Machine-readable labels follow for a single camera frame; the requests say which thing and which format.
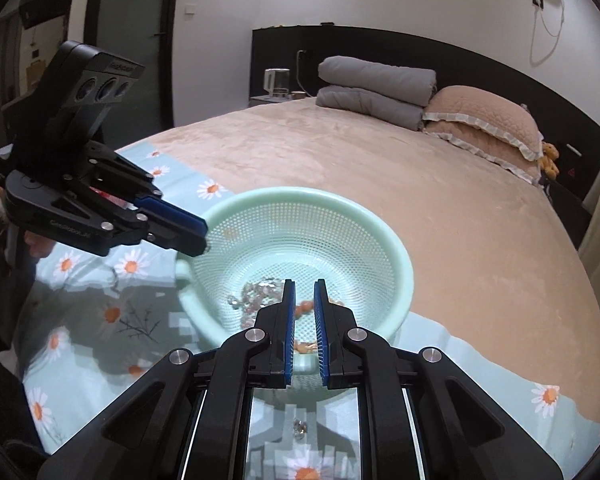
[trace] door frame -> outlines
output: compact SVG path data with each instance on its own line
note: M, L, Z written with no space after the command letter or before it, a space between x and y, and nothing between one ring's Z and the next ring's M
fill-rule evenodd
M160 34L158 41L158 98L160 99L160 125L163 130L174 127L173 120L173 22L176 0L162 0L160 9ZM98 39L100 0L87 0L84 16L83 42L93 46Z

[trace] wall socket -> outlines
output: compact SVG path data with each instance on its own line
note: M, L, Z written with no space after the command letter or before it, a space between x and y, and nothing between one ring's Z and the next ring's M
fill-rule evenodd
M531 2L540 9L544 10L544 0L531 0Z

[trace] light blue floral cloth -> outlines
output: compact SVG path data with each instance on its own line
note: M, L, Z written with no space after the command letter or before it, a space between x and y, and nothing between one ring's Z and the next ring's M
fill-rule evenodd
M232 194L148 143L123 150L155 175L164 199L204 216ZM40 261L16 332L19 373L31 414L53 453L169 350L208 349L178 302L176 253L143 242L101 258L58 245ZM410 313L394 346L449 355L558 462L565 478L600 443L600 424L585 420L557 385L537 384L487 361L439 323ZM302 468L322 480L360 476L355 392L290 404L284 392L256 393L246 477L295 478ZM298 424L306 432L294 431Z

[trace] door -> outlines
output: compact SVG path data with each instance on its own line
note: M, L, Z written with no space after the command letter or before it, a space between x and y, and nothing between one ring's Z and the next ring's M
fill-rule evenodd
M88 0L84 42L145 66L123 103L102 125L120 148L173 127L171 33L175 0Z

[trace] beige bedspread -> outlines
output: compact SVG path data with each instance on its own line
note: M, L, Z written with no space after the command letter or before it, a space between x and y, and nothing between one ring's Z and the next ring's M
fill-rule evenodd
M600 422L600 311L540 190L444 140L312 99L148 140L234 192L308 186L371 209L409 251L414 312L520 376L560 385Z

